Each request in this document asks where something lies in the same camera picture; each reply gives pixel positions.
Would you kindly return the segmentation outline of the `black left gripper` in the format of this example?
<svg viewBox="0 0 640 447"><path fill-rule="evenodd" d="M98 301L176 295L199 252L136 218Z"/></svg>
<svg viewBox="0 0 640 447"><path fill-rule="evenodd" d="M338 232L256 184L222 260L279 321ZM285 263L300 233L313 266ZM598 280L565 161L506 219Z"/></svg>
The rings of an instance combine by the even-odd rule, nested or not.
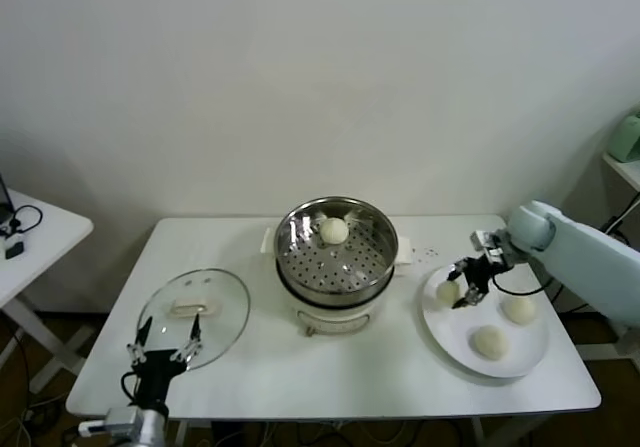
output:
<svg viewBox="0 0 640 447"><path fill-rule="evenodd" d="M171 381L183 373L183 363L189 364L201 351L200 316L194 317L187 343L177 350L156 350L145 354L145 344L153 322L152 317L136 330L136 336L126 348L132 371L139 380L133 403L137 406L164 405Z"/></svg>

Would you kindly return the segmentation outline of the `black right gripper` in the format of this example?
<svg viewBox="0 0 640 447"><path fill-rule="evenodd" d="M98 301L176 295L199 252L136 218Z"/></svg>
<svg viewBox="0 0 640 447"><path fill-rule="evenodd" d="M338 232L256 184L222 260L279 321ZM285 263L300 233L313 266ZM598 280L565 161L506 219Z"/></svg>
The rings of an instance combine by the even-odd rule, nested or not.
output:
<svg viewBox="0 0 640 447"><path fill-rule="evenodd" d="M505 264L492 262L485 255L473 258L466 257L455 262L446 280L456 281L464 275L470 287L466 293L452 305L453 309L476 306L484 299L484 293L489 291L489 282L497 275L505 272Z"/></svg>

